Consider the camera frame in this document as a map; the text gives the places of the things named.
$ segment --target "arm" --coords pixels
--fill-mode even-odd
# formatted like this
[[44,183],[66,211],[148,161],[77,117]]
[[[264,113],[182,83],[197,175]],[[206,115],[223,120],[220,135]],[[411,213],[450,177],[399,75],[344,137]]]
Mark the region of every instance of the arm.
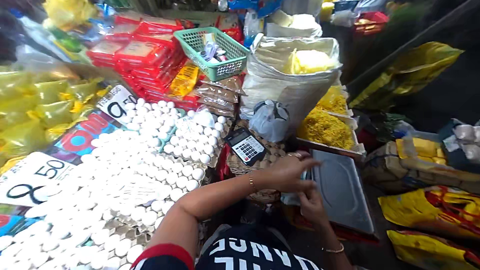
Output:
[[[340,242],[330,226],[328,217],[322,202],[322,197],[316,189],[299,193],[301,202],[301,214],[312,224],[315,232],[319,235],[324,249],[340,250]],[[327,270],[352,270],[345,252],[332,253],[323,251],[325,269]]]
[[176,244],[195,258],[198,239],[198,221],[205,220],[222,209],[262,189],[283,192],[299,192],[311,189],[312,181],[301,181],[300,174],[318,163],[313,159],[300,161],[296,157],[279,159],[272,167],[253,172],[253,184],[249,175],[237,176],[214,184],[208,184],[184,195],[168,211],[155,231],[148,247],[157,244]]

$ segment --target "ring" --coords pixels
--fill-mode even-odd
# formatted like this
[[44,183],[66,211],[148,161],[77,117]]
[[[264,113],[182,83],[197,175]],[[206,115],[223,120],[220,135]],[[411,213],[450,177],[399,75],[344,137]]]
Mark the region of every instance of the ring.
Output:
[[298,158],[300,161],[301,161],[302,158],[303,158],[303,156],[302,156],[300,153],[297,153],[297,152],[288,153],[287,156],[296,157],[296,158]]

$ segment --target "calculator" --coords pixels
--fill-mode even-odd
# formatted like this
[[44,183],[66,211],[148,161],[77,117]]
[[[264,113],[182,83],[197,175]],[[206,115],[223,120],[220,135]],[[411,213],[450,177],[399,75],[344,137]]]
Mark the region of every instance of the calculator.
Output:
[[245,128],[234,130],[231,135],[225,138],[225,141],[241,161],[252,166],[257,160],[262,160],[265,156],[265,147]]

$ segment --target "green plastic basket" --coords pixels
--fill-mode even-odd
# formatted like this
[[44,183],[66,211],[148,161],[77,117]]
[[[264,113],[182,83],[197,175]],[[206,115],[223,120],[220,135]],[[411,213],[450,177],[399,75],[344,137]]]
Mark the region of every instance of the green plastic basket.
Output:
[[[204,49],[202,36],[205,33],[213,33],[216,43],[227,53],[227,61],[211,64],[205,61],[200,52]],[[179,40],[181,47],[203,73],[213,82],[240,74],[247,64],[249,50],[227,34],[215,27],[203,27],[175,31],[173,35]]]

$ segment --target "red sleeve trim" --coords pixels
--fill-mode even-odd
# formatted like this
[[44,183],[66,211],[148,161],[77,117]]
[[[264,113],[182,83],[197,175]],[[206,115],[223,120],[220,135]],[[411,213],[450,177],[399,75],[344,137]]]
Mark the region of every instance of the red sleeve trim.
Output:
[[137,266],[138,262],[143,259],[153,258],[162,255],[173,256],[184,262],[189,270],[194,270],[193,258],[183,247],[175,244],[158,244],[153,247],[147,248],[135,260],[131,268]]

